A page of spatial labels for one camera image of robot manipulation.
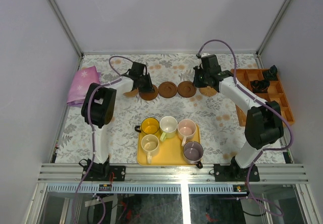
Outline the woven rattan coaster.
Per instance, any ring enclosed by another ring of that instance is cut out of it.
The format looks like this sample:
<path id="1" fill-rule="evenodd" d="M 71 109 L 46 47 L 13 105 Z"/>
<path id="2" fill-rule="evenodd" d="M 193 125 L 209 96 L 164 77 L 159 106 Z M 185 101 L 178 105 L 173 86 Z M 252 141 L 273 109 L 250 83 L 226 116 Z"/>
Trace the woven rattan coaster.
<path id="1" fill-rule="evenodd" d="M 214 88 L 210 86 L 199 88 L 199 92 L 206 97 L 213 97 L 218 93 Z"/>
<path id="2" fill-rule="evenodd" d="M 126 96 L 126 97 L 135 97 L 138 94 L 138 92 L 139 92 L 138 89 L 134 89 L 132 91 L 125 92 L 124 96 Z"/>

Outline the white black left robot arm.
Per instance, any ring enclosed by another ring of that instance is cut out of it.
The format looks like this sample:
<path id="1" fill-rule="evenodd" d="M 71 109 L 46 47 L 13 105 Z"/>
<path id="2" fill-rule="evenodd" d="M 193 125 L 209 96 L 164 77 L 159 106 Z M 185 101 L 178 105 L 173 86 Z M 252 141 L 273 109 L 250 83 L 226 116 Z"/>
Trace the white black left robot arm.
<path id="1" fill-rule="evenodd" d="M 104 84 L 91 83 L 81 109 L 81 115 L 92 128 L 92 159 L 97 164 L 93 175 L 100 181 L 110 177 L 111 169 L 104 165 L 109 158 L 107 144 L 104 143 L 105 126 L 112 120 L 116 98 L 138 90 L 140 93 L 153 95 L 157 90 L 147 71 L 147 65 L 133 62 L 132 67 L 116 80 Z"/>

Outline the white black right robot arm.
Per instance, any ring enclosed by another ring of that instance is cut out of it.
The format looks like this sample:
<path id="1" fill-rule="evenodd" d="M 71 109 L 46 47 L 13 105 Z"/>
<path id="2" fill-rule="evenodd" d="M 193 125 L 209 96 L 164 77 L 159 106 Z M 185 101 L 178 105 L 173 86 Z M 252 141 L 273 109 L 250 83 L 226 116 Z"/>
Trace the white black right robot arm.
<path id="1" fill-rule="evenodd" d="M 236 71 L 223 71 L 216 55 L 196 55 L 201 60 L 194 67 L 193 85 L 207 86 L 229 98 L 246 115 L 244 135 L 246 142 L 240 152 L 231 160 L 226 171 L 236 181 L 248 175 L 248 168 L 265 147 L 283 137 L 283 120 L 280 105 L 258 97 L 236 78 Z"/>

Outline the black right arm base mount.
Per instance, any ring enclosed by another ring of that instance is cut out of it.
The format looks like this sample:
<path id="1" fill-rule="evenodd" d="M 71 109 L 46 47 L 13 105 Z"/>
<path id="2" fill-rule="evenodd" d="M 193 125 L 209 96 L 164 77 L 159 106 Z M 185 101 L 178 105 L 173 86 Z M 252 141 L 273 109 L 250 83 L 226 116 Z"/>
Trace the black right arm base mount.
<path id="1" fill-rule="evenodd" d="M 241 169 L 237 165 L 214 164 L 213 169 L 216 182 L 246 182 L 250 167 Z M 249 181 L 260 181 L 259 171 L 256 165 L 253 165 L 251 168 Z"/>

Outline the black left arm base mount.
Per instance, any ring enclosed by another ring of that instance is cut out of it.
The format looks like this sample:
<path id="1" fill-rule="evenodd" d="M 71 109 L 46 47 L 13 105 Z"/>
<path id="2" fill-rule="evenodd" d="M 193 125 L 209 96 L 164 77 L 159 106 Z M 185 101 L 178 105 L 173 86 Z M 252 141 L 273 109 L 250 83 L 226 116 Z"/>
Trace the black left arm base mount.
<path id="1" fill-rule="evenodd" d="M 124 182 L 125 176 L 126 167 L 124 165 L 110 165 L 109 159 L 107 159 L 104 163 L 93 163 L 84 181 Z"/>

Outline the pink ceramic mug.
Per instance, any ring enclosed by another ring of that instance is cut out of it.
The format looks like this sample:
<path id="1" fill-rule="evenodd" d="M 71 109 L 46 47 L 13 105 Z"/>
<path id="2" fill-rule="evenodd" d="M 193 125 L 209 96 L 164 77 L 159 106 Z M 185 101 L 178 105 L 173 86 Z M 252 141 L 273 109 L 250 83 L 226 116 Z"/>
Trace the pink ceramic mug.
<path id="1" fill-rule="evenodd" d="M 177 136 L 182 141 L 182 146 L 184 146 L 187 141 L 193 139 L 196 129 L 196 124 L 190 119 L 183 119 L 178 123 Z"/>

